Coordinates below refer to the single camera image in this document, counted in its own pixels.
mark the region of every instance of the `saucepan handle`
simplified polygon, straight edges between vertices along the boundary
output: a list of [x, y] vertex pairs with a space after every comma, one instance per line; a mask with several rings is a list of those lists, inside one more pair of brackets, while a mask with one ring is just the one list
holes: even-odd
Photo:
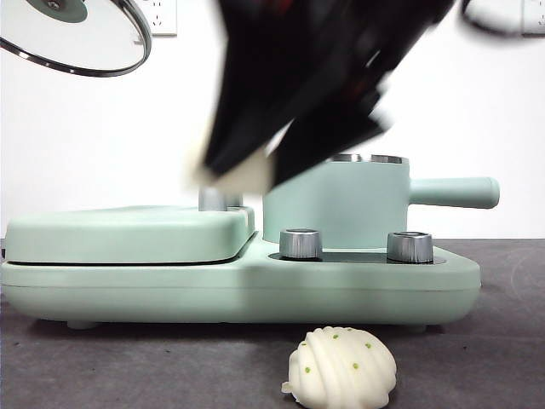
[[410, 182], [412, 205], [492, 209], [500, 200], [500, 185], [491, 177], [415, 179]]

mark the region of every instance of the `metal rim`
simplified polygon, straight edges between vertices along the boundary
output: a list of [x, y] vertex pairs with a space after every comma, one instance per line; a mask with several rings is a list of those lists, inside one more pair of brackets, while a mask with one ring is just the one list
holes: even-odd
[[136, 6], [134, 0], [110, 0], [110, 1], [113, 4], [115, 4], [115, 6], [118, 7], [118, 9], [120, 9], [129, 18], [131, 23], [133, 23], [133, 26], [135, 27], [136, 31], [138, 31], [138, 34], [142, 38], [142, 44], [144, 47], [144, 56], [140, 61], [133, 64], [132, 66], [126, 66], [125, 68], [121, 68], [118, 70], [95, 70], [93, 68], [82, 68], [77, 66], [70, 66], [62, 62], [57, 62], [54, 60], [50, 60], [49, 58], [42, 57], [41, 55], [28, 53], [22, 48], [20, 48], [19, 46], [11, 43], [8, 40], [5, 40], [2, 37], [0, 37], [0, 48], [6, 49], [10, 53], [15, 54], [21, 58], [24, 58], [25, 60], [34, 62], [40, 66], [46, 66], [47, 68], [51, 68], [57, 71], [67, 72], [69, 74], [75, 74], [75, 75], [82, 75], [84, 77], [107, 78], [107, 77], [116, 77], [119, 75], [124, 75], [129, 72], [132, 72], [136, 68], [144, 64], [144, 62], [147, 60], [147, 57], [149, 57], [152, 51], [152, 34], [150, 32], [149, 25], [147, 24], [146, 17], [144, 17], [144, 14]]
[[379, 164], [408, 164], [407, 158], [390, 155], [369, 155], [362, 156], [358, 153], [338, 153], [327, 159], [328, 162], [374, 162]]
[[317, 234], [317, 233], [319, 233], [317, 230], [313, 230], [311, 228], [286, 228], [285, 230], [283, 230], [283, 232], [298, 233], [298, 234]]
[[421, 233], [421, 232], [398, 232], [398, 233], [392, 233], [394, 236], [399, 237], [425, 237], [429, 236], [427, 233]]

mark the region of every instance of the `mint green saucepan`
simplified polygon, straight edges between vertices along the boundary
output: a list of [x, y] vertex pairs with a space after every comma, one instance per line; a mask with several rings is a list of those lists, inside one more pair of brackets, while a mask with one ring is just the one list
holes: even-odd
[[407, 229], [409, 205], [491, 209], [500, 198], [490, 177], [416, 179], [406, 158], [336, 155], [273, 189], [263, 199], [264, 239], [284, 228], [313, 228], [326, 248], [382, 248]]

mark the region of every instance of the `mint green appliance base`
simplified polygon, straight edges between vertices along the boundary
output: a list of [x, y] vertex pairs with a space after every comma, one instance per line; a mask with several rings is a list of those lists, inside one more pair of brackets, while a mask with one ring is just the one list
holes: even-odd
[[434, 250], [445, 262], [291, 262], [269, 257], [278, 245], [256, 235], [238, 257], [221, 263], [6, 262], [3, 293], [23, 314], [69, 323], [444, 324], [459, 320], [473, 306], [480, 288], [479, 265]]

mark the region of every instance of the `stainless steel lid rim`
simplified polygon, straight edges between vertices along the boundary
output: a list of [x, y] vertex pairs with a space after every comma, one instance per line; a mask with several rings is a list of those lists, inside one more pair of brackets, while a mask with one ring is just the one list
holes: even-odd
[[347, 163], [376, 163], [376, 164], [409, 164], [407, 158], [391, 155], [360, 155], [359, 153], [338, 153], [327, 159], [327, 162], [347, 162]]
[[32, 53], [26, 49], [19, 47], [18, 45], [10, 42], [4, 37], [0, 37], [0, 48], [6, 49], [10, 53], [17, 55], [25, 60], [34, 62], [40, 66], [54, 69], [56, 71], [66, 72], [75, 75], [81, 75], [84, 77], [99, 77], [108, 78], [124, 75], [126, 73], [134, 71], [141, 66], [149, 57], [152, 51], [152, 34], [147, 24], [146, 17], [141, 13], [134, 0], [110, 0], [118, 9], [120, 9], [127, 19], [132, 23], [136, 31], [138, 32], [142, 41], [142, 57], [135, 64], [125, 66], [118, 69], [97, 69], [97, 68], [85, 68], [80, 66], [71, 66], [62, 62], [51, 60], [50, 58], [43, 57], [38, 53]]

